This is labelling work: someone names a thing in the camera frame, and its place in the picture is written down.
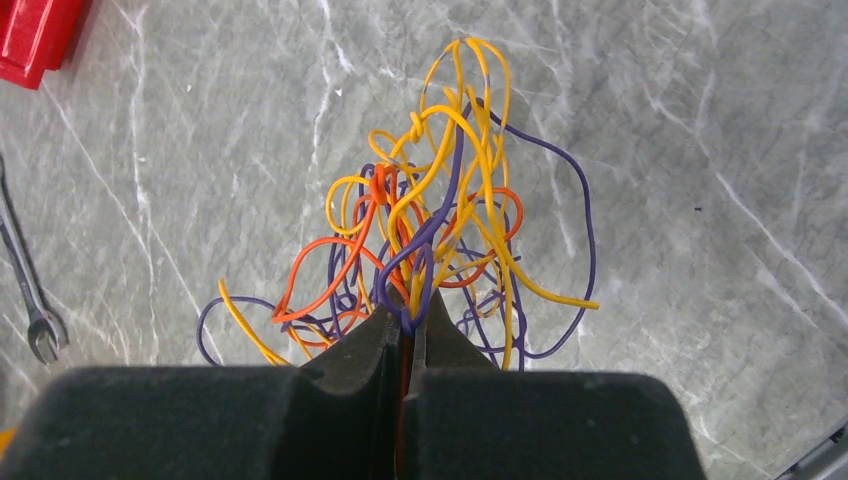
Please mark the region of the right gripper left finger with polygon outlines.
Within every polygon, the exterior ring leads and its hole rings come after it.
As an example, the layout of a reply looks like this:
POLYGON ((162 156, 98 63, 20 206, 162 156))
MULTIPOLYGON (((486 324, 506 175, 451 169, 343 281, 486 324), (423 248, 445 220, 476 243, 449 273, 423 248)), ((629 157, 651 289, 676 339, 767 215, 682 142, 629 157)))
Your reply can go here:
POLYGON ((400 340, 379 308, 301 367, 70 370, 24 416, 1 475, 390 478, 400 340))

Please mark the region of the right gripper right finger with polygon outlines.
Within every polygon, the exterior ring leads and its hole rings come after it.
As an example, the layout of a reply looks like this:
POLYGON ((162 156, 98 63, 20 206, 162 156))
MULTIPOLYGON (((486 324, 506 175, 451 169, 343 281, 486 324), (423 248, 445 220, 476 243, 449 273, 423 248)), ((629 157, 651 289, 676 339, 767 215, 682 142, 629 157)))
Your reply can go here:
POLYGON ((403 479, 701 479, 686 416, 642 374, 502 371, 440 294, 417 329, 398 436, 403 479))

